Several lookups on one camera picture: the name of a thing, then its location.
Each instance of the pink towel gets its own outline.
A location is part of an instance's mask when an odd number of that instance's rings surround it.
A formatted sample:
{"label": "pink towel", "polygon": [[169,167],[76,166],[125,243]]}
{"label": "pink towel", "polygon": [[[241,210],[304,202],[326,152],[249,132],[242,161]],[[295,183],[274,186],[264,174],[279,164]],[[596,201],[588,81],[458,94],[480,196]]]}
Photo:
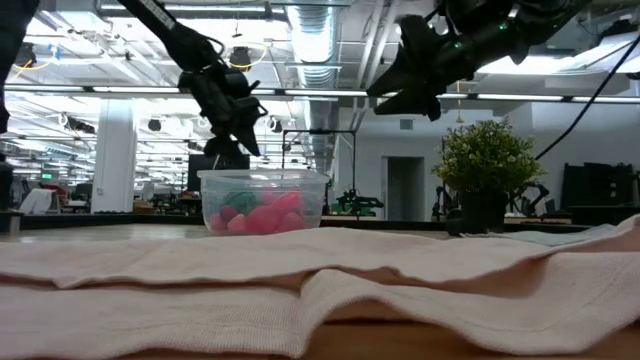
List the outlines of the pink towel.
{"label": "pink towel", "polygon": [[0,359],[156,348],[297,358],[324,321],[356,317],[433,323],[506,353],[572,354],[640,316],[639,280],[640,218],[555,248],[346,229],[5,243]]}

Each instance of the doorway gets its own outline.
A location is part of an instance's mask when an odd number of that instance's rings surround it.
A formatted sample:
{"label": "doorway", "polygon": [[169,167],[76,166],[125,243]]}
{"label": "doorway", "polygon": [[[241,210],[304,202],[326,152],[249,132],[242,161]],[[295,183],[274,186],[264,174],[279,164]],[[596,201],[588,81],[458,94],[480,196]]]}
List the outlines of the doorway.
{"label": "doorway", "polygon": [[424,171],[421,157],[382,158],[385,220],[425,220]]}

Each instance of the exposed duct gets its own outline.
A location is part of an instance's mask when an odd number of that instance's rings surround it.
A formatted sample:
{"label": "exposed duct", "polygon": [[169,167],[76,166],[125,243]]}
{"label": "exposed duct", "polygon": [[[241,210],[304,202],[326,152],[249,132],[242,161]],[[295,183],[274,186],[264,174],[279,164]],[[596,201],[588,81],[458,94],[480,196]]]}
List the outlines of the exposed duct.
{"label": "exposed duct", "polygon": [[[300,85],[304,88],[331,89],[336,86],[335,68],[315,66],[333,60],[337,42],[337,9],[328,6],[288,6],[291,23],[291,44],[296,61],[313,63],[314,66],[298,67]],[[305,122],[310,129],[337,129],[337,102],[307,101]],[[311,136],[316,170],[326,173],[332,162],[333,151],[328,144],[335,144],[335,137]]]}
{"label": "exposed duct", "polygon": [[[283,8],[272,8],[265,1],[259,3],[216,5],[215,2],[163,1],[165,8],[178,19],[240,19],[288,22]],[[131,13],[117,0],[96,0],[96,12],[104,17],[131,17]]]}

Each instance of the plant pot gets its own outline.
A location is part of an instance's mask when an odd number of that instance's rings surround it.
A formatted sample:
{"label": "plant pot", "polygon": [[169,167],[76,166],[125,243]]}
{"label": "plant pot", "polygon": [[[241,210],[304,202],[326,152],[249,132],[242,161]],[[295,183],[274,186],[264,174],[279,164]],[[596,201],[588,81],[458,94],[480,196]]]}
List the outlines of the plant pot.
{"label": "plant pot", "polygon": [[501,233],[509,197],[496,191],[460,194],[463,232],[470,234]]}

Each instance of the clear plastic container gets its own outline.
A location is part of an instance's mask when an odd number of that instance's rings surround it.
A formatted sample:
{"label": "clear plastic container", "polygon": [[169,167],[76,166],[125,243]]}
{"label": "clear plastic container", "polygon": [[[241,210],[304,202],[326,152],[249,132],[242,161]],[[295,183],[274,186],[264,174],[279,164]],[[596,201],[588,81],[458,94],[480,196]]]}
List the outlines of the clear plastic container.
{"label": "clear plastic container", "polygon": [[329,178],[308,170],[206,170],[202,214],[216,235],[269,235],[320,225]]}

